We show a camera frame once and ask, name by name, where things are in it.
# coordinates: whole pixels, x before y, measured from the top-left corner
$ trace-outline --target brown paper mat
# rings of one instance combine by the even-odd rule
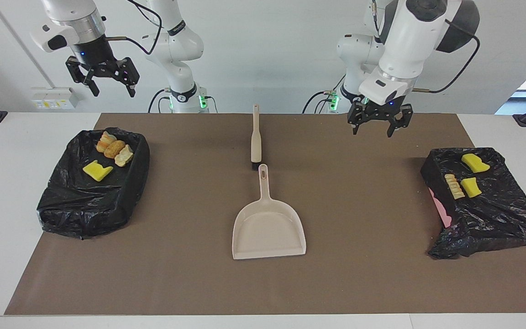
[[[526,247],[427,256],[440,219],[419,170],[471,147],[456,115],[415,115],[386,138],[342,115],[262,115],[271,196],[300,215],[307,254],[232,260],[232,225],[259,198],[251,117],[103,114],[143,133],[146,190],[128,226],[44,233],[6,314],[526,313]]]

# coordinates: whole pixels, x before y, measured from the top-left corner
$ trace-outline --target dustpan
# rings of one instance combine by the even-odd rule
[[[267,165],[259,166],[261,198],[244,207],[232,229],[236,260],[305,254],[305,236],[298,213],[269,195]]]

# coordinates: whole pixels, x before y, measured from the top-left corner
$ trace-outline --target sponge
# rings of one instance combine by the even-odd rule
[[[112,170],[113,167],[103,168],[103,166],[101,166],[97,160],[94,160],[82,168],[82,171],[92,177],[92,179],[95,181],[103,180],[103,178],[105,178]]]
[[[470,167],[470,170],[475,174],[482,173],[490,169],[490,166],[482,162],[482,159],[476,154],[464,154],[462,156],[462,162],[466,163],[466,165]]]
[[[466,194],[468,194],[470,198],[482,194],[482,191],[478,188],[478,184],[476,184],[476,177],[463,179],[460,184],[464,190],[466,190]]]

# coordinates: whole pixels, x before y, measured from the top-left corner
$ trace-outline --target table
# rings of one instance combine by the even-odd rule
[[[41,235],[33,220],[35,204],[46,186],[65,142],[82,129],[92,129],[99,114],[19,114],[12,113],[0,124],[0,327],[446,327],[518,328],[526,327],[526,314],[385,314],[345,316],[157,316],[157,317],[1,317]],[[477,147],[491,146],[507,159],[509,169],[526,192],[526,129],[510,117],[459,115]],[[21,177],[8,170],[15,164]],[[6,189],[10,183],[20,192]]]

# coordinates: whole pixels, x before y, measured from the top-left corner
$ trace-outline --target bread piece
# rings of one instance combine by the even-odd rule
[[[104,154],[107,158],[114,159],[115,156],[119,154],[119,152],[121,152],[121,150],[123,150],[124,147],[125,142],[123,142],[123,140],[115,140],[111,143],[111,145],[107,147]]]
[[[100,137],[99,142],[96,144],[96,150],[98,152],[104,153],[105,150],[111,145],[115,140],[117,140],[117,137],[111,135],[110,133],[107,133],[106,131],[103,131],[103,135]]]
[[[444,178],[446,179],[446,183],[447,183],[447,186],[449,187],[450,192],[452,192],[452,196],[454,200],[466,197],[466,195],[460,188],[460,184],[458,183],[455,175],[447,174],[447,175],[444,175]]]
[[[115,164],[119,167],[125,167],[133,159],[133,150],[131,150],[129,145],[125,145],[123,150],[115,156]]]

